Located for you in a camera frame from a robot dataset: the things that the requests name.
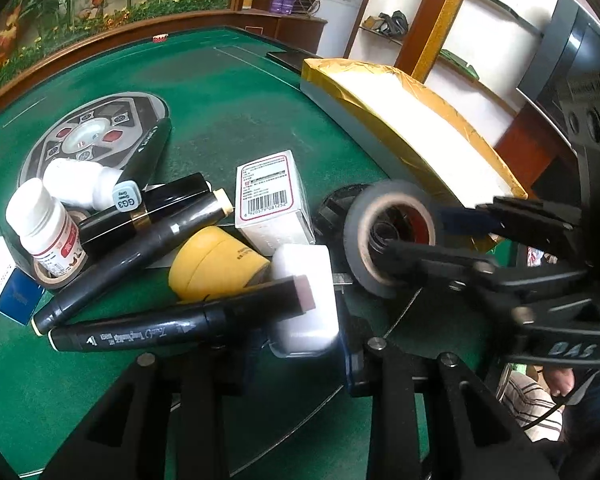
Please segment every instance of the green felt surface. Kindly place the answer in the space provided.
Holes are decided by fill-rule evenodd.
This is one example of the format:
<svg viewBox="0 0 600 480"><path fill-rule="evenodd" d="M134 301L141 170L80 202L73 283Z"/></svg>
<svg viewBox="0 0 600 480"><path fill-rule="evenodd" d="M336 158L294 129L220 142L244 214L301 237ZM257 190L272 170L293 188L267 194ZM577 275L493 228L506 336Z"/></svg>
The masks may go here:
<svg viewBox="0 0 600 480"><path fill-rule="evenodd" d="M171 111L173 133L155 182L201 171L235 192L235 168L291 149L311 208L332 190L384 178L382 171L299 91L299 76L265 54L278 50L234 30L198 30L103 53L45 81L0 115L0 224L21 164L40 135L67 112L119 91L151 92ZM121 283L81 319L174 300L166 269ZM428 356L455 350L470 365L482 350L482 320L443 294L423 292L395 330L404 349ZM383 333L404 307L347 291L352 311ZM45 465L137 351L57 353L46 338L0 315L0 450L19 473ZM280 360L268 350L241 398L226 401L232 470L284 437L341 382L338 351ZM239 478L364 478L370 401L337 394L314 418Z"/></svg>

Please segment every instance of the barcode number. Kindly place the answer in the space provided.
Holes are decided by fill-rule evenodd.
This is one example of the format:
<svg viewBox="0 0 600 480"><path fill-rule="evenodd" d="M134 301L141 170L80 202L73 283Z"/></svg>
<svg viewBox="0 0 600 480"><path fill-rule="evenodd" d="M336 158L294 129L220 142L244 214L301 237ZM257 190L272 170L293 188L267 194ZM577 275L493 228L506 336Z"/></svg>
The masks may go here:
<svg viewBox="0 0 600 480"><path fill-rule="evenodd" d="M247 202L247 214L261 213L276 206L286 205L286 190L277 191L269 195L259 196Z"/></svg>

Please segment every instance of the screw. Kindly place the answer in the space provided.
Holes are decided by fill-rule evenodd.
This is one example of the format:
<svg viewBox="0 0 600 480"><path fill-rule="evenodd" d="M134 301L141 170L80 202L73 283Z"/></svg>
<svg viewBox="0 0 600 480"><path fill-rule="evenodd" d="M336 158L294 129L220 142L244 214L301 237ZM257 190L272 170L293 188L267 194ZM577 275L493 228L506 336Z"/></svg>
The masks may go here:
<svg viewBox="0 0 600 480"><path fill-rule="evenodd" d="M511 316L520 325L528 325L535 321L534 311L528 306L517 306L512 309Z"/></svg>
<svg viewBox="0 0 600 480"><path fill-rule="evenodd" d="M484 274L493 274L494 267L489 262L475 262L474 269Z"/></svg>
<svg viewBox="0 0 600 480"><path fill-rule="evenodd" d="M136 363L138 363L140 366L151 366L155 363L155 355L145 352L144 354L138 356Z"/></svg>
<svg viewBox="0 0 600 480"><path fill-rule="evenodd" d="M372 350L384 350L386 348L386 341L381 337L372 337L366 344Z"/></svg>
<svg viewBox="0 0 600 480"><path fill-rule="evenodd" d="M460 360L458 356L453 352L442 352L442 354L440 354L439 359L443 365L448 366L449 368L453 368L454 366L456 366L458 364L458 361Z"/></svg>
<svg viewBox="0 0 600 480"><path fill-rule="evenodd" d="M464 283L463 282L457 282L456 280L452 281L449 283L449 288L451 290L454 290L456 292L460 292L461 290L464 289Z"/></svg>

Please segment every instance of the black cable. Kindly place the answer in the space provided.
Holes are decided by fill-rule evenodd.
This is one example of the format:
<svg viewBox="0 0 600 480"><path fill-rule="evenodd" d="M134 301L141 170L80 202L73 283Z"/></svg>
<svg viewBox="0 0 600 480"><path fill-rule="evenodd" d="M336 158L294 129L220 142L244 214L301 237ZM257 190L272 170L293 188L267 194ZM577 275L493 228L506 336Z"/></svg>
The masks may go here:
<svg viewBox="0 0 600 480"><path fill-rule="evenodd" d="M531 429L532 427L536 426L537 424L540 424L543 420L547 420L547 418L549 418L550 416L552 416L555 412L557 412L561 407L563 407L567 402L569 402L569 400L571 399L571 397L573 397L577 391L579 391L581 389L581 387L584 386L584 384L587 383L587 381L589 381L589 379L597 373L597 370L589 370L586 375L583 377L582 382L580 383L580 385L576 388L576 386L573 387L573 389L566 394L561 400L560 402L556 403L556 405L554 407L552 407L550 410L547 410L546 412L544 412L544 414L540 415L538 418L536 418L536 420L534 420L533 422L530 422L528 424L525 424L524 426L522 426L522 431L526 431Z"/></svg>

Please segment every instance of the red label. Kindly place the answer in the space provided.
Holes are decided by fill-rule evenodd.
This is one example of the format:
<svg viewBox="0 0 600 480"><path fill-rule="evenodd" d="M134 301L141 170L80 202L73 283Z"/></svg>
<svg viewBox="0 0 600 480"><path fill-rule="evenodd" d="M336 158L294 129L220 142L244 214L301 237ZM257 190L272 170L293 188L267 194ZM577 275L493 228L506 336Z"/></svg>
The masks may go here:
<svg viewBox="0 0 600 480"><path fill-rule="evenodd" d="M77 238L77 235L78 235L78 228L72 222L71 229L69 230L69 237L66 239L66 242L65 242L64 246L62 246L62 250L60 251L60 254L62 254L63 258L66 258L69 255L69 253L71 252L71 249L74 248L75 239Z"/></svg>

